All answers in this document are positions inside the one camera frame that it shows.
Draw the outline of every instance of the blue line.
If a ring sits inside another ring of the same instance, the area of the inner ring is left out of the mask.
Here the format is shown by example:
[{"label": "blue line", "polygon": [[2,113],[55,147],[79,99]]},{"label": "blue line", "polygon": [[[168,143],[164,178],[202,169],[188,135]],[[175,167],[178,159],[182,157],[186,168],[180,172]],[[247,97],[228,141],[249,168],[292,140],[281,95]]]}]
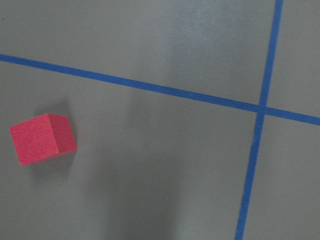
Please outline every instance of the blue line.
[{"label": "blue line", "polygon": [[152,91],[160,94],[166,94],[166,95],[176,96],[180,98],[221,105],[221,106],[230,107],[234,109],[246,110],[246,111],[255,112],[255,113],[259,108],[258,105],[252,104],[252,103],[236,101],[236,100],[227,99],[223,97],[212,96],[212,95],[177,89],[177,88],[168,87],[168,86],[157,85],[157,84],[143,82],[143,81],[136,81],[136,80],[131,80],[131,79],[117,77],[117,76],[111,76],[111,75],[98,73],[98,72],[81,70],[73,67],[35,61],[35,60],[25,59],[25,58],[16,57],[16,56],[0,54],[0,61],[28,66],[28,67],[37,68],[37,69],[53,71],[53,72],[62,73],[62,74],[74,75],[74,76],[88,78],[88,79],[99,80],[107,83],[123,85],[131,88]]},{"label": "blue line", "polygon": [[257,166],[259,147],[264,127],[265,111],[268,103],[269,89],[271,84],[272,71],[275,61],[277,39],[280,27],[280,19],[282,12],[283,0],[276,0],[274,5],[273,21],[270,33],[269,47],[267,58],[265,62],[265,69],[260,93],[259,110],[256,115],[253,141],[251,145],[249,162],[245,176],[243,187],[243,195],[241,199],[241,206],[239,217],[236,225],[234,240],[242,240],[245,234],[246,222],[248,217],[248,210],[250,205],[250,198],[252,193],[253,182],[255,178],[255,171]]},{"label": "blue line", "polygon": [[316,117],[316,116],[310,116],[310,115],[305,115],[305,114],[296,113],[292,111],[280,110],[272,107],[267,107],[265,109],[265,114],[274,116],[274,117],[283,118],[283,119],[289,119],[289,120],[294,120],[294,121],[299,121],[307,124],[314,124],[314,125],[320,126],[320,117]]}]

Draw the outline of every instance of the foam block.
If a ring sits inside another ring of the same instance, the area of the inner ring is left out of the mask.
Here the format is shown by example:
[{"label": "foam block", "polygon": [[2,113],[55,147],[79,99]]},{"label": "foam block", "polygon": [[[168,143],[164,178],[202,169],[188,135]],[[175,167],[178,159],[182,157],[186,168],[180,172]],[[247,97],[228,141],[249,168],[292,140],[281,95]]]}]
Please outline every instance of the foam block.
[{"label": "foam block", "polygon": [[77,150],[68,118],[46,113],[10,127],[21,165],[47,161]]}]

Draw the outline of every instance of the cube's side face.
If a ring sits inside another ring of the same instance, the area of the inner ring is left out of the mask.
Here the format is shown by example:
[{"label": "cube's side face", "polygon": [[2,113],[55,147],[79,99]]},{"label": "cube's side face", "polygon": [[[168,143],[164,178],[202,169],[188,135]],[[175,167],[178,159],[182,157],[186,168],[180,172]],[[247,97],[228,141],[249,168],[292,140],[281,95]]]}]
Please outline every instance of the cube's side face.
[{"label": "cube's side face", "polygon": [[68,118],[55,114],[49,114],[48,116],[59,153],[76,151],[77,145]]},{"label": "cube's side face", "polygon": [[58,146],[47,114],[10,127],[21,165],[32,164],[57,154]]}]

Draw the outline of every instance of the red cube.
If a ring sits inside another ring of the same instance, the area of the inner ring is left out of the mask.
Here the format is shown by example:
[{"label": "red cube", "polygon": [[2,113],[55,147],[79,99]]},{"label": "red cube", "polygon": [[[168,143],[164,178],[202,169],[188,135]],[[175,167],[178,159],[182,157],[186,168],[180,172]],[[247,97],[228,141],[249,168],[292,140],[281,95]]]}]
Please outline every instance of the red cube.
[{"label": "red cube", "polygon": [[21,165],[43,162],[77,150],[66,116],[46,113],[11,126],[10,132]]}]

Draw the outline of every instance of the gray floor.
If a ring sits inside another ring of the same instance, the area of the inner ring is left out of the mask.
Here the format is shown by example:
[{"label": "gray floor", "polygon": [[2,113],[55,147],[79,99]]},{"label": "gray floor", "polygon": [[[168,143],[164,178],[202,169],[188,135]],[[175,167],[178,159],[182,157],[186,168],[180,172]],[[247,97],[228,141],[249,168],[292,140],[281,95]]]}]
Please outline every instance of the gray floor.
[{"label": "gray floor", "polygon": [[[274,1],[1,1],[0,53],[257,104]],[[269,106],[320,116],[317,1],[285,1]],[[255,113],[0,62],[0,239],[232,240]],[[69,117],[20,166],[9,127]],[[317,240],[318,126],[268,116],[245,240]]]}]

